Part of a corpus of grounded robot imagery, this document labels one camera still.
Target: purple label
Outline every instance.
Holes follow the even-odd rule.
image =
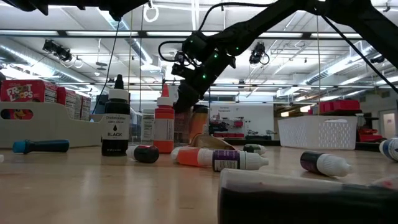
[[[214,150],[213,170],[221,171],[224,168],[240,169],[241,158],[236,150]]]

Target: white label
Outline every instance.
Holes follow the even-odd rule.
[[[142,120],[141,141],[151,141],[154,139],[154,118],[146,118]]]
[[[105,114],[104,132],[102,138],[105,140],[128,140],[130,115],[128,114]]]
[[[174,141],[173,119],[155,119],[155,140]]]
[[[223,169],[238,169],[238,162],[214,160],[214,170],[221,171]]]

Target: ceiling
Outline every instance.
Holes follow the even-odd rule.
[[[210,0],[164,0],[153,1],[153,4],[159,8],[159,17],[154,22],[143,20],[143,7],[138,7],[132,13],[127,13],[123,19],[125,23],[124,30],[162,30],[162,31],[191,31],[198,28],[207,9],[218,3],[219,1]],[[269,3],[268,1],[245,0],[243,2]],[[372,1],[374,6],[380,10],[385,8],[386,0]],[[383,12],[393,23],[398,24],[398,1],[389,1],[392,10]],[[223,30],[237,22],[245,21],[257,13],[262,8],[255,7],[226,7],[225,11],[216,9],[212,11],[206,20],[202,30]],[[107,12],[100,12],[99,9],[88,7],[85,11],[79,10],[77,7],[51,7],[49,15],[45,16],[39,11],[23,12],[16,8],[9,7],[0,1],[0,14],[3,18],[0,20],[0,29],[20,29],[20,30],[114,30],[115,26],[109,21]],[[155,10],[148,10],[148,18],[155,16]],[[353,29],[336,24],[342,32],[354,32]],[[316,17],[307,12],[298,11],[290,17],[271,28],[269,31],[274,32],[334,32],[334,30],[326,24],[321,17]],[[57,61],[52,55],[47,55],[42,50],[46,39],[52,39],[55,43],[71,50],[71,53],[82,59],[83,66],[76,68],[71,63],[70,66],[74,72],[77,72],[90,82],[103,83],[106,79],[106,70],[98,71],[99,66],[96,62],[109,64],[111,57],[109,56],[114,39],[111,38],[59,38],[59,37],[0,37],[0,44],[4,39],[11,39],[26,49],[33,50],[43,57],[50,57]],[[143,90],[159,90],[160,85],[145,85],[145,83],[161,83],[163,77],[172,80],[175,77],[170,74],[172,64],[159,60],[157,48],[159,44],[165,40],[184,40],[182,38],[163,39],[163,38],[142,38],[137,39],[139,45],[142,46],[144,52],[153,60],[151,71],[140,69],[142,65],[139,60],[139,54],[130,48],[128,42],[124,38],[116,40],[114,48],[114,56],[109,69],[109,77],[114,78],[117,74],[122,74],[125,80],[130,76],[130,82],[142,82]],[[252,67],[249,64],[249,56],[251,50],[258,42],[263,42],[268,50],[271,61],[266,66]],[[179,44],[168,44],[162,48],[162,54],[171,57],[181,46]],[[238,83],[244,80],[246,84],[302,84],[308,78],[309,74],[333,63],[336,59],[343,55],[349,54],[348,44],[341,40],[278,40],[278,39],[261,39],[256,40],[242,55],[236,59],[236,69],[228,67],[216,81],[217,83]],[[321,80],[321,85],[341,85],[344,81],[358,77],[364,73],[363,62],[356,62],[355,65],[348,68],[338,70],[329,77]],[[357,81],[366,82],[367,78],[352,82],[355,85]],[[373,82],[379,81],[377,77],[372,78]],[[132,90],[139,90],[138,85],[130,86]],[[236,90],[236,87],[219,87],[219,91]],[[260,87],[256,91],[269,91],[275,93],[281,86],[277,87]],[[241,91],[251,91],[255,88],[245,87]],[[295,96],[308,95],[308,91],[295,91]]]

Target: duct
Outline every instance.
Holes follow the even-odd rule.
[[[104,17],[106,22],[108,22],[109,25],[111,25],[112,29],[116,30],[118,28],[118,22],[116,22],[112,16],[109,15],[108,12],[106,11],[101,11],[99,10],[99,13]],[[119,30],[126,30],[130,31],[130,27],[127,25],[126,21],[122,18],[120,25],[119,25]],[[136,53],[136,55],[140,55],[141,59],[144,63],[152,64],[153,60],[150,57],[150,55],[143,49],[138,42],[137,39],[130,39],[130,38],[125,38],[124,39],[128,45],[130,45],[131,49]]]
[[[355,43],[355,45],[367,58],[378,54],[377,50],[365,41],[359,41]],[[349,53],[344,54],[336,60],[324,65],[320,73],[318,69],[310,73],[309,75],[307,75],[307,78],[300,83],[300,85],[312,85],[315,82],[320,81],[320,79],[329,77],[330,75],[336,74],[344,69],[353,66],[358,60],[361,60],[361,56],[355,53],[355,51],[350,47]],[[299,89],[300,88],[297,87],[290,87],[283,90],[278,90],[277,97],[291,95]]]
[[[6,58],[10,55],[13,58],[12,63],[29,66],[30,71],[43,77],[59,76],[62,82],[94,82],[94,80],[70,68],[65,68],[51,58],[44,57],[11,39],[2,38],[0,41],[0,58]]]

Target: black container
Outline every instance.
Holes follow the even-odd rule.
[[[129,93],[123,90],[122,75],[118,75],[115,87],[109,91],[105,103],[105,123],[102,135],[103,156],[125,156],[129,146],[130,104]]]

